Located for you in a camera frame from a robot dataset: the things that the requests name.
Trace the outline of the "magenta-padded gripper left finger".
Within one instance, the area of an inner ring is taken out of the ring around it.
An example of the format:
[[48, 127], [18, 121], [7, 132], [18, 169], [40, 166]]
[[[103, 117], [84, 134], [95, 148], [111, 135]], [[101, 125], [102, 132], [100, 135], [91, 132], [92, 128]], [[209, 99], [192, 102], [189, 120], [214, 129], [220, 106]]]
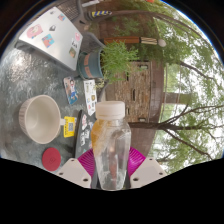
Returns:
[[56, 175], [81, 187], [95, 189], [98, 177], [93, 150], [86, 151], [79, 158], [70, 158]]

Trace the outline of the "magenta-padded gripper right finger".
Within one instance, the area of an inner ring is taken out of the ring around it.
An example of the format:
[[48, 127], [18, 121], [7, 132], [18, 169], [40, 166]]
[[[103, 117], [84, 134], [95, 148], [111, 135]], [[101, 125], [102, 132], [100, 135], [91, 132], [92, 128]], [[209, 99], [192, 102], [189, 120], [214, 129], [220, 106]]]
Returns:
[[129, 152], [127, 172], [132, 189], [141, 188], [166, 176], [166, 172], [153, 157], [145, 157], [133, 147]]

